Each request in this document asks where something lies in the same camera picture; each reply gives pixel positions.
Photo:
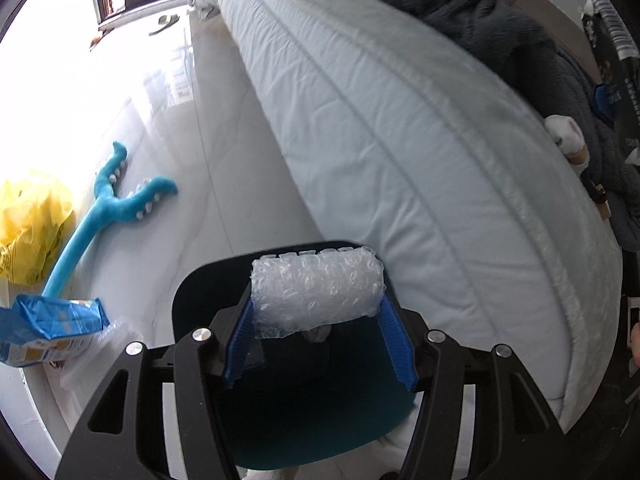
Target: bubble wrap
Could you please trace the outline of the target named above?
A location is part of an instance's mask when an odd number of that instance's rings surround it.
[[[385,291],[382,263],[369,248],[304,251],[254,260],[251,299],[258,338],[375,316]]]

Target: toy claw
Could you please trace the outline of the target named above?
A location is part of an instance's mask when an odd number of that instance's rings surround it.
[[[60,296],[86,248],[102,229],[113,222],[142,220],[145,214],[151,213],[154,202],[158,202],[162,195],[178,193],[173,180],[156,176],[145,180],[142,186],[137,187],[136,192],[129,193],[126,198],[118,198],[113,185],[122,176],[126,160],[127,149],[119,142],[114,142],[113,155],[95,177],[95,203],[60,254],[47,280],[43,296]]]

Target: blue snack bag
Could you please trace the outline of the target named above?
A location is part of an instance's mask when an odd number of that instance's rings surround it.
[[[100,300],[69,301],[21,294],[0,308],[0,362],[23,367],[63,361],[86,350],[109,325]]]

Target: mattress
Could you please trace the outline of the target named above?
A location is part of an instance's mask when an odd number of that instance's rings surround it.
[[[373,247],[402,306],[514,348],[564,430],[613,348],[620,252],[538,117],[377,0],[216,0],[321,233]]]

